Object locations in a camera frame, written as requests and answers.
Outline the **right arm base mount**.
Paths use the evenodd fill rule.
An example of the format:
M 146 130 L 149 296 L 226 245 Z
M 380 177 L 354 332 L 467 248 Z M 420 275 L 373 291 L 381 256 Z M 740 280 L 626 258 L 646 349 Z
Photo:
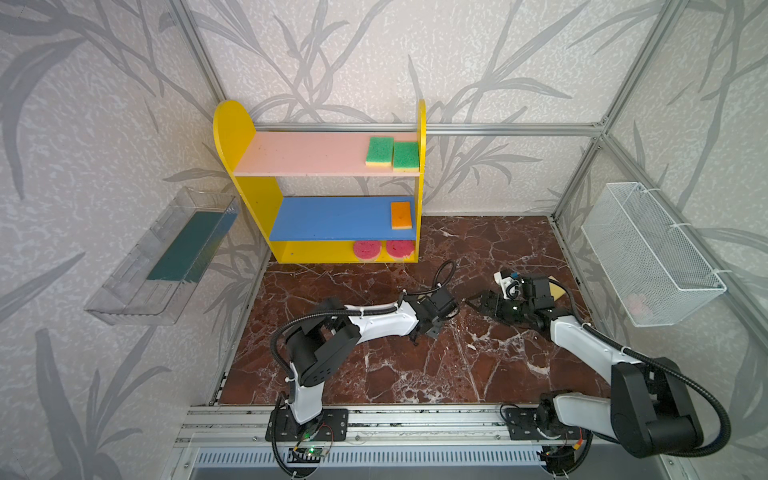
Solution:
M 540 420 L 537 407 L 502 404 L 499 414 L 511 440 L 575 444 L 584 439 L 579 428 Z

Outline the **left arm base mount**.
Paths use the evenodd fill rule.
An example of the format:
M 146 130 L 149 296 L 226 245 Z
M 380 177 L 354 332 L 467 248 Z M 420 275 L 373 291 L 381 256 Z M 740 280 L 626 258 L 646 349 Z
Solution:
M 271 412 L 265 438 L 267 441 L 298 442 L 299 440 L 343 441 L 349 424 L 348 409 L 323 409 L 321 414 L 304 423 L 298 423 L 288 407 Z

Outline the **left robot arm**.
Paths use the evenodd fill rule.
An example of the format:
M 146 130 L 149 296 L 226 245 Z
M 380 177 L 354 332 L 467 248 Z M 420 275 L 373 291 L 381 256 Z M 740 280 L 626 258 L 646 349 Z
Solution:
M 447 287 L 402 292 L 392 303 L 353 306 L 332 297 L 309 314 L 278 327 L 270 353 L 290 387 L 287 405 L 293 420 L 305 425 L 322 413 L 325 382 L 354 349 L 385 337 L 435 338 L 459 311 Z

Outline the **orange sponge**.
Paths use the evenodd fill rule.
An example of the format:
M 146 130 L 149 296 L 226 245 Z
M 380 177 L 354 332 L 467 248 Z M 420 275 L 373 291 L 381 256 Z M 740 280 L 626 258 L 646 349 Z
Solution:
M 392 202 L 390 205 L 391 228 L 410 230 L 413 228 L 412 205 L 410 201 Z

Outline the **yellow sponge green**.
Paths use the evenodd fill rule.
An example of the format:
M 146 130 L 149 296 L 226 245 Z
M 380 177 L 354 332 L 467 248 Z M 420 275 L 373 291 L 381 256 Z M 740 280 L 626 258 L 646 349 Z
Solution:
M 393 149 L 392 168 L 395 172 L 420 170 L 420 147 L 417 142 L 396 141 Z

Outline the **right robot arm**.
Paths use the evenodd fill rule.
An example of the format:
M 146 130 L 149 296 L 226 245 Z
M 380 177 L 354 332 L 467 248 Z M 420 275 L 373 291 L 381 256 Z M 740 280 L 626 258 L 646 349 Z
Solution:
M 675 362 L 622 345 L 585 321 L 575 305 L 558 305 L 552 292 L 561 285 L 557 280 L 502 271 L 495 281 L 496 290 L 483 290 L 466 304 L 503 325 L 527 326 L 547 336 L 611 389 L 607 398 L 567 390 L 542 395 L 536 413 L 541 431 L 588 431 L 636 458 L 706 457 L 728 445 L 732 424 L 726 409 Z

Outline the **green top sponge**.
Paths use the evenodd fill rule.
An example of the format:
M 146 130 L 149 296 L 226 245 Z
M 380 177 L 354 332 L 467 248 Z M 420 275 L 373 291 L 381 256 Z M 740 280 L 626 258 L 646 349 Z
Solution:
M 372 136 L 369 139 L 365 164 L 369 167 L 388 168 L 392 164 L 394 144 L 393 137 Z

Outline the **pink round sponge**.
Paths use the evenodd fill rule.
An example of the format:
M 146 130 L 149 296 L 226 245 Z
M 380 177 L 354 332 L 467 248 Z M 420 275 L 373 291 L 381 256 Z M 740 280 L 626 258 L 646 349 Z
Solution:
M 374 262 L 382 252 L 382 243 L 378 240 L 358 240 L 353 243 L 353 254 L 360 262 Z
M 406 260 L 415 252 L 413 240 L 390 240 L 386 242 L 387 255 L 394 260 Z

